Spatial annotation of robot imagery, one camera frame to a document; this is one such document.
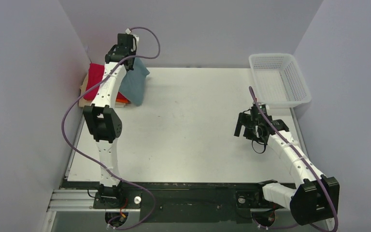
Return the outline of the blue-grey t shirt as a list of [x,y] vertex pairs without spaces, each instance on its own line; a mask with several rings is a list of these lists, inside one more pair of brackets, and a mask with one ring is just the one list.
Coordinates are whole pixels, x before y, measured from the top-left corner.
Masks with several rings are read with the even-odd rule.
[[126,73],[123,78],[119,93],[135,106],[141,106],[144,100],[145,81],[150,74],[140,58],[135,58],[133,70]]

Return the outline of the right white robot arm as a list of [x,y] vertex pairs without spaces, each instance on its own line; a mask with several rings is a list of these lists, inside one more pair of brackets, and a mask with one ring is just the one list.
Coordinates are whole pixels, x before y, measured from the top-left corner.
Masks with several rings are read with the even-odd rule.
[[286,123],[268,115],[265,104],[240,112],[234,135],[271,149],[295,183],[295,188],[289,188],[275,180],[261,182],[261,189],[254,193],[256,205],[266,207],[276,203],[290,210],[299,225],[334,217],[338,210],[339,182],[335,177],[326,177],[311,163]]

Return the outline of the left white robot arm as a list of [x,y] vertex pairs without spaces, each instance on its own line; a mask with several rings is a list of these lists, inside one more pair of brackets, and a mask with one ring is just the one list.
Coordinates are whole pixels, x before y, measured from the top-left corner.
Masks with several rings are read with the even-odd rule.
[[114,107],[121,82],[133,69],[137,40],[136,35],[118,34],[117,43],[105,56],[102,83],[95,98],[83,108],[86,125],[96,142],[102,164],[96,200],[113,208],[120,208],[126,201],[122,184],[116,178],[119,174],[117,140],[122,132],[122,121]]

